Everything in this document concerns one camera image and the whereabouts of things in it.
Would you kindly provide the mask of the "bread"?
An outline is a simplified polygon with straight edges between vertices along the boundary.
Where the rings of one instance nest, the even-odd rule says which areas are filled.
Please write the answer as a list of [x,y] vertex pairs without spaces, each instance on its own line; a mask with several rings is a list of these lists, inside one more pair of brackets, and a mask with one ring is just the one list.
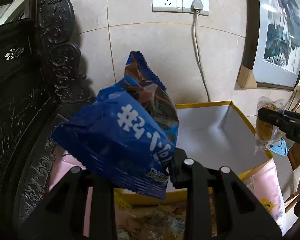
[[[285,101],[282,99],[273,101],[270,98],[262,96],[257,103],[257,113],[263,107],[277,112],[285,108]],[[283,137],[283,133],[277,127],[260,120],[259,117],[256,119],[255,129],[255,152],[269,150],[270,145]]]

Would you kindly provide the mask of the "blue snack bag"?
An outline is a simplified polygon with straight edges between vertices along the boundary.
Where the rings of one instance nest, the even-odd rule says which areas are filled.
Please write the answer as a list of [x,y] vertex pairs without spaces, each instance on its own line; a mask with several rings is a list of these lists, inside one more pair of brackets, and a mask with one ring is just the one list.
[[179,120],[166,87],[139,51],[124,77],[52,133],[54,142],[115,185],[164,199]]

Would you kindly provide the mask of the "light blue cloth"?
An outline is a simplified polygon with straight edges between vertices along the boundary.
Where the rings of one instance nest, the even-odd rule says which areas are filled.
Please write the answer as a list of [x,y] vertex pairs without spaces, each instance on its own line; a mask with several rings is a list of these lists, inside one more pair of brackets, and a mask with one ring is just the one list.
[[286,156],[290,150],[290,147],[287,145],[285,139],[281,138],[279,141],[270,145],[269,150],[272,153],[275,153],[275,154],[278,154],[281,156]]

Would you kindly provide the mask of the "pink floral cloth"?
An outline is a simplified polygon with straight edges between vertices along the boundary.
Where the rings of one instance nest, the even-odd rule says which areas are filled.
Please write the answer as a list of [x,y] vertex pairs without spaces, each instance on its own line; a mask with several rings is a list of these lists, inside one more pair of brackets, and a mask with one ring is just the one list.
[[[48,192],[53,189],[71,168],[79,166],[81,169],[85,170],[85,166],[62,147],[56,146],[53,150],[53,155],[56,159],[50,173],[47,186]],[[243,178],[243,183],[270,213],[280,227],[282,233],[286,233],[287,219],[285,205],[279,186],[275,161],[271,159],[265,164],[253,168],[253,170],[249,171]]]

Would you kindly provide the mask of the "yellow cardboard box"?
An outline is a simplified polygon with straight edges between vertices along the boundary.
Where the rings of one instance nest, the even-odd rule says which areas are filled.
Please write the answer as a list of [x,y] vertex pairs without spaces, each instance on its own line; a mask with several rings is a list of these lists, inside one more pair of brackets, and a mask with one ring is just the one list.
[[272,159],[255,150],[255,129],[231,101],[176,106],[179,131],[176,146],[214,170],[229,167],[241,180]]

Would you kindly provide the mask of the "framed lotus painting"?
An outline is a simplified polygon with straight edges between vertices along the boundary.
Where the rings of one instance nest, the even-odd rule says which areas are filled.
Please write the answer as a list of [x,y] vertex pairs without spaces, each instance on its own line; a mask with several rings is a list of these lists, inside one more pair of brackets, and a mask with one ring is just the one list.
[[237,85],[293,90],[300,79],[300,0],[247,0]]

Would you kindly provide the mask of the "dark carved wooden furniture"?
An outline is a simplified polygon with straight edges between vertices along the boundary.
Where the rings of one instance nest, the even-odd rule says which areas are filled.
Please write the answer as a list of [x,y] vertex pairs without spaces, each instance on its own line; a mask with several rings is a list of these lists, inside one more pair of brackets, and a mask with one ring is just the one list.
[[25,0],[0,25],[0,232],[19,228],[47,191],[57,109],[92,100],[74,27],[70,0]]

